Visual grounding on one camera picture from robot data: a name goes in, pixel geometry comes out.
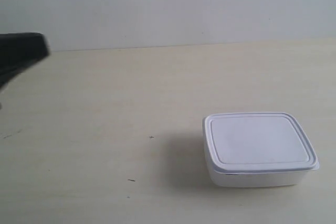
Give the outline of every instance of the white plastic container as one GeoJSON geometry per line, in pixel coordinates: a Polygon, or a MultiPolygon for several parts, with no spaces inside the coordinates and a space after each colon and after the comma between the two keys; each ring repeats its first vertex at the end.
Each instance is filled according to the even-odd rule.
{"type": "Polygon", "coordinates": [[[319,168],[297,120],[286,113],[214,114],[203,120],[213,182],[225,187],[294,185],[319,168]]]}

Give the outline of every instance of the container lid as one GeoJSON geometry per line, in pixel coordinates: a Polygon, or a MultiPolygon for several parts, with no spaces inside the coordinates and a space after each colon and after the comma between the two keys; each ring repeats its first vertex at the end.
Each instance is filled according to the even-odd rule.
{"type": "Polygon", "coordinates": [[[319,166],[306,134],[287,113],[214,114],[204,119],[203,129],[218,172],[294,172],[319,166]]]}

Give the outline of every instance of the wall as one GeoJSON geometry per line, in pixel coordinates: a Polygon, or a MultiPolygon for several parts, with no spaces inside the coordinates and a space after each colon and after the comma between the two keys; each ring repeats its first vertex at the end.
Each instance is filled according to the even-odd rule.
{"type": "Polygon", "coordinates": [[[0,33],[53,50],[336,36],[335,0],[0,0],[0,33]]]}

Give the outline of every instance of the black object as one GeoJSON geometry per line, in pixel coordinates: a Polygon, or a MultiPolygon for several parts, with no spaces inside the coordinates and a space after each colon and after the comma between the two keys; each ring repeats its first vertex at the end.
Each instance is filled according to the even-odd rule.
{"type": "Polygon", "coordinates": [[[40,33],[0,34],[0,88],[49,55],[40,33]]]}

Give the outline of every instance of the white table surface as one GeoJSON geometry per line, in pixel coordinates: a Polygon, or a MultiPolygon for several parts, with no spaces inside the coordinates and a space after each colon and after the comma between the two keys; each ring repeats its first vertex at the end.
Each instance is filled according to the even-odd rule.
{"type": "Polygon", "coordinates": [[[336,39],[54,52],[0,103],[1,223],[336,221],[336,39]],[[202,118],[242,111],[293,114],[320,170],[214,186],[202,118]]]}

